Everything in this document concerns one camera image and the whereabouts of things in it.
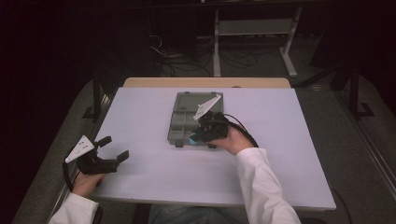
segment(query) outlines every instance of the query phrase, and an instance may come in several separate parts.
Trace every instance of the white sleeve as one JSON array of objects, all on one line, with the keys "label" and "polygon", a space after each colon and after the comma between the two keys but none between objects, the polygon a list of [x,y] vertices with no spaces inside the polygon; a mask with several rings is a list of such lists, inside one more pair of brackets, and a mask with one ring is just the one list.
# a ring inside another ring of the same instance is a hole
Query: white sleeve
[{"label": "white sleeve", "polygon": [[52,216],[49,224],[92,224],[97,207],[98,203],[71,193]]},{"label": "white sleeve", "polygon": [[301,223],[283,196],[265,149],[247,148],[236,160],[249,223]]}]

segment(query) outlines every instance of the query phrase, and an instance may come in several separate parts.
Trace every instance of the floor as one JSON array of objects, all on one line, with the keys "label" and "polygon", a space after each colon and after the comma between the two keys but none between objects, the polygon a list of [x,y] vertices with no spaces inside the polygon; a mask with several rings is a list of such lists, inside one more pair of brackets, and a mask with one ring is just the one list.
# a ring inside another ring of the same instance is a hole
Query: floor
[{"label": "floor", "polygon": [[[198,60],[179,58],[171,51],[167,52],[168,55],[175,57],[171,57],[171,60],[158,61],[162,76],[169,78],[212,76],[211,54],[207,53],[211,41],[210,38],[202,39],[203,54]],[[286,77],[291,84],[296,84],[321,71],[319,68],[309,66],[319,39],[297,36],[290,49],[290,57],[298,76],[289,78],[277,51],[277,47],[283,41],[284,38],[281,36],[221,40],[222,75],[224,77]],[[383,176],[378,172],[370,156],[370,150],[354,124],[355,120],[350,118],[342,104],[343,99],[348,97],[348,88],[334,92],[329,88],[331,80],[332,75],[309,87],[296,89],[296,92],[319,160],[332,187],[337,209],[325,212],[298,211],[298,215],[319,217],[328,224],[352,222],[393,224],[396,220],[395,198]],[[396,119],[381,103],[375,88],[364,78],[361,78],[360,97],[375,112],[375,117],[362,118],[361,124],[368,130],[389,167],[396,171],[396,156],[393,150],[396,146],[394,138]],[[58,195],[64,188],[59,161],[82,134],[89,133],[94,128],[91,120],[81,118],[87,106],[91,105],[92,85],[87,83],[70,108],[13,223],[45,223],[48,220],[58,201]],[[42,197],[44,193],[52,197]],[[130,224],[134,218],[133,203],[100,202],[100,204],[105,211],[102,224]]]}]

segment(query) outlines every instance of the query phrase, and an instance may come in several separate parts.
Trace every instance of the dark background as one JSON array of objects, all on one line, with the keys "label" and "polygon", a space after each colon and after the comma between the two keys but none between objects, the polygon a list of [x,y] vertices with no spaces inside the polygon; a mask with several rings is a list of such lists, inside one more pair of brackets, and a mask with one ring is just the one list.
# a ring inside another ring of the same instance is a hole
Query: dark background
[{"label": "dark background", "polygon": [[[324,31],[312,64],[327,68],[351,60],[395,112],[394,7],[391,1],[346,3],[305,8],[298,33]],[[197,35],[213,35],[210,11],[88,13],[75,11],[75,6],[73,1],[0,2],[4,223],[11,222],[70,105],[95,72],[112,93],[127,77],[158,76],[149,50],[151,32],[191,55]]]}]

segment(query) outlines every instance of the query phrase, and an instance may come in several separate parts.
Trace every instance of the hand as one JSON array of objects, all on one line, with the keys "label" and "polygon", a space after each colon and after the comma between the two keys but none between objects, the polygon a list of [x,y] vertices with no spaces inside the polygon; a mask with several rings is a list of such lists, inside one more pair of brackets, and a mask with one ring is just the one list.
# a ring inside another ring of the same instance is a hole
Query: hand
[{"label": "hand", "polygon": [[250,141],[241,132],[231,126],[228,126],[228,136],[226,138],[216,139],[209,143],[223,147],[233,155],[238,154],[238,152],[245,148],[253,147]]},{"label": "hand", "polygon": [[96,184],[105,178],[105,175],[84,175],[82,172],[78,172],[72,193],[87,198],[95,189]]}]

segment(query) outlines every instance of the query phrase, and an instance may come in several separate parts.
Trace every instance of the white tabletop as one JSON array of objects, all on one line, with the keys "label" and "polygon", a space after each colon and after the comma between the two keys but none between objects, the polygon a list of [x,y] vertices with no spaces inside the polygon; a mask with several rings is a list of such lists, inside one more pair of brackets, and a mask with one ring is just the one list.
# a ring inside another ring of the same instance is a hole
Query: white tabletop
[{"label": "white tabletop", "polygon": [[293,89],[120,88],[96,140],[113,141],[99,157],[130,158],[106,177],[94,197],[130,202],[243,205],[235,158],[221,148],[175,147],[167,141],[179,91],[224,94],[224,113],[243,122],[295,208],[335,203]]}]

